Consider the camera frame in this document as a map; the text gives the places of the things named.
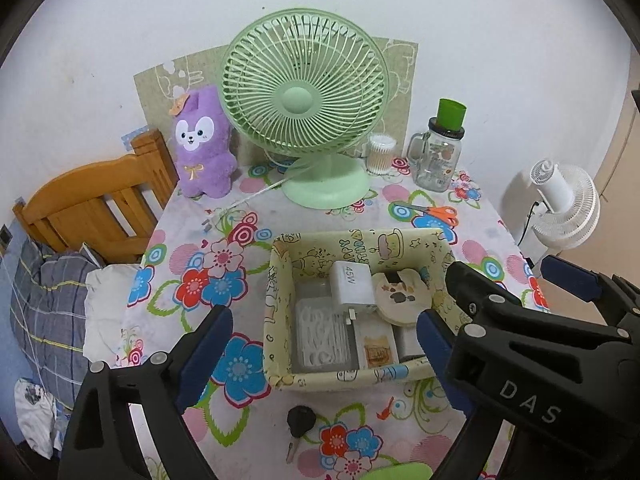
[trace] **plush toy bow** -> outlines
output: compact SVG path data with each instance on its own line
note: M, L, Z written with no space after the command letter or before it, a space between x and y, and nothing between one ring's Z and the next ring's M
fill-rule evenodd
M189 171L191 175L189 176L189 180L194 180L198 176L196 175L196 171L204 170L204 166L202 164L196 164L195 166L185 166L184 171Z

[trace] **mug handle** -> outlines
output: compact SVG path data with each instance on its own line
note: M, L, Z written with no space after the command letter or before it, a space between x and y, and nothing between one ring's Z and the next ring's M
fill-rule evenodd
M411 156L411 151L412 151L412 147L414 146L414 142L418 137L420 137L420 140L422 141L422 149L420 150L420 153L424 153L424 149L426 147L426 142L427 142L427 139L429 138L429 133L428 132L422 132L422 133L419 133L419 134L413 134L411 136L411 140L409 140L409 146L406 149L406 160L409 162L409 165L413 166L414 168L416 168L418 166L418 159L417 158L413 158Z

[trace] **electrical cord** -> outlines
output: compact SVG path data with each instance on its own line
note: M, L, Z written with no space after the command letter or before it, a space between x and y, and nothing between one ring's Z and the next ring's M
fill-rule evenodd
M529 229L529 222L531 222L531 217L533 215L533 208L535 208L535 206L537 206L537 205L540 205L540 202L534 202L533 204L531 204L531 209L529 209L529 214L527 215L527 221L524 224L524 229L522 231L522 236L520 237L520 241L518 242L518 247L520 246L520 244L524 240L524 235L527 234L527 229Z

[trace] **purple plush toy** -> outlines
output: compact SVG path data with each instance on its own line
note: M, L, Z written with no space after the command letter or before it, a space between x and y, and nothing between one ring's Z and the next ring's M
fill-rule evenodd
M225 196L231 191L231 174L238 163L229 151L231 124L220 105L216 86L190 92L175 121L175 165L182 194Z

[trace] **pillow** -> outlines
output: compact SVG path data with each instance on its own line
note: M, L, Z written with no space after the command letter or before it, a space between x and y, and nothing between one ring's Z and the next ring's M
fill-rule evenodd
M89 361L104 361L113 368L122 317L139 268L137 264L114 264L87 275L82 355Z
M72 408L88 368L82 355L87 274L96 265L27 238L15 271L11 327L34 376Z

